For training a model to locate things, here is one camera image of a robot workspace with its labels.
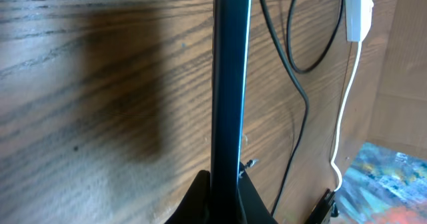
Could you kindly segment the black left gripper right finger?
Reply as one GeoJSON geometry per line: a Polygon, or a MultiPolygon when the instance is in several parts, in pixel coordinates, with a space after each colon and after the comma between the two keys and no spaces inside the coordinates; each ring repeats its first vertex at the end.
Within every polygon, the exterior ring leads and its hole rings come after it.
{"type": "Polygon", "coordinates": [[[277,224],[278,222],[270,215],[270,212],[258,195],[256,188],[246,173],[246,167],[243,163],[240,163],[239,171],[238,191],[244,223],[277,224]]]}

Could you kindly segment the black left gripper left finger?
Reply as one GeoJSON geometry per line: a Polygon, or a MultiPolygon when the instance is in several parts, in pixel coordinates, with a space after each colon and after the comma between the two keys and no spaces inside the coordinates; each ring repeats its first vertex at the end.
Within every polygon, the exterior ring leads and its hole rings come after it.
{"type": "Polygon", "coordinates": [[[209,171],[199,171],[181,203],[165,224],[207,223],[209,217],[209,183],[209,171]]]}

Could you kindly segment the Galaxy S24+ smartphone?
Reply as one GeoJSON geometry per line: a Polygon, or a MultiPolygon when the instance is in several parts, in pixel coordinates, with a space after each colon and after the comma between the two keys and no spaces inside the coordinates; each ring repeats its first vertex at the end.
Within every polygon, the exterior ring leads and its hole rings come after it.
{"type": "Polygon", "coordinates": [[[238,223],[252,0],[214,0],[210,223],[238,223]]]}

